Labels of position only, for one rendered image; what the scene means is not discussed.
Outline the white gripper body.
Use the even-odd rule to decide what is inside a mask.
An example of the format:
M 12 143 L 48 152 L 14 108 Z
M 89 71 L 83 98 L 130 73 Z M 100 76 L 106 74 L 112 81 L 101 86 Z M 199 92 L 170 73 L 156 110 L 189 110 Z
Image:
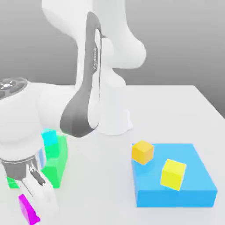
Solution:
M 58 202 L 52 184 L 43 173 L 40 174 L 45 183 L 40 185 L 32 176 L 21 181 L 21 191 L 32 205 L 41 224 L 55 224 L 58 216 Z

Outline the small magenta cube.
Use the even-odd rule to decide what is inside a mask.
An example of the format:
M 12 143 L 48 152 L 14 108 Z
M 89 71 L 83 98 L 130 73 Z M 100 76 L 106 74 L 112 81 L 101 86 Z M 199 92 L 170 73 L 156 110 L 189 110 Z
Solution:
M 37 216 L 36 211 L 31 206 L 24 194 L 18 196 L 19 205 L 23 216 L 29 225 L 35 225 L 40 222 L 40 218 Z

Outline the small cyan cube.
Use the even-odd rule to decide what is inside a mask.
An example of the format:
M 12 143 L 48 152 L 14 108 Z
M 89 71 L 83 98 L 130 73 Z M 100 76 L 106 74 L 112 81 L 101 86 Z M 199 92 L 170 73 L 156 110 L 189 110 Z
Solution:
M 51 146 L 53 144 L 57 144 L 58 138 L 57 138 L 57 132 L 52 129 L 44 129 L 41 133 L 44 146 Z

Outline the small orange cube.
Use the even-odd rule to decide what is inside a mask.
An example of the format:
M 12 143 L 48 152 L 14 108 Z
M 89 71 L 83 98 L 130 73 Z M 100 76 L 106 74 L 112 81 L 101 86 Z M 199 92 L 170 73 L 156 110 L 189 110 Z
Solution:
M 132 145 L 132 160 L 141 165 L 146 165 L 154 157 L 154 145 L 143 140 Z

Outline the small yellow cube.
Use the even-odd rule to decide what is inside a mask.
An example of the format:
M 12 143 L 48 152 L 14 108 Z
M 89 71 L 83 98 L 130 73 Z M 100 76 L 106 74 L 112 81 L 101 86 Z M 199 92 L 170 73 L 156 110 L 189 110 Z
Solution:
M 160 184 L 170 189 L 180 191 L 185 170 L 185 163 L 167 159 L 162 168 Z

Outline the large green box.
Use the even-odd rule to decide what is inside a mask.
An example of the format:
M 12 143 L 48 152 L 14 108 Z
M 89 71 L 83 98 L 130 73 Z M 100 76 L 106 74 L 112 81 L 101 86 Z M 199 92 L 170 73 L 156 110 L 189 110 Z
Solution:
M 57 138 L 57 144 L 45 147 L 43 142 L 39 149 L 21 146 L 15 149 L 16 153 L 10 153 L 5 159 L 0 157 L 9 188 L 20 188 L 20 182 L 26 177 L 27 164 L 33 164 L 37 170 L 40 170 L 53 188 L 60 187 L 68 159 L 68 148 L 66 136 L 57 133 Z

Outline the large blue box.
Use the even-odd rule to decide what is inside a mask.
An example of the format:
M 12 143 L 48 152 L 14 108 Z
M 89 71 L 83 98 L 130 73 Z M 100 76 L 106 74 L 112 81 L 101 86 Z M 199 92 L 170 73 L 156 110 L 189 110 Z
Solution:
M 213 207 L 217 188 L 193 144 L 155 143 L 146 165 L 132 161 L 137 207 Z M 186 164 L 180 191 L 160 184 L 167 159 Z

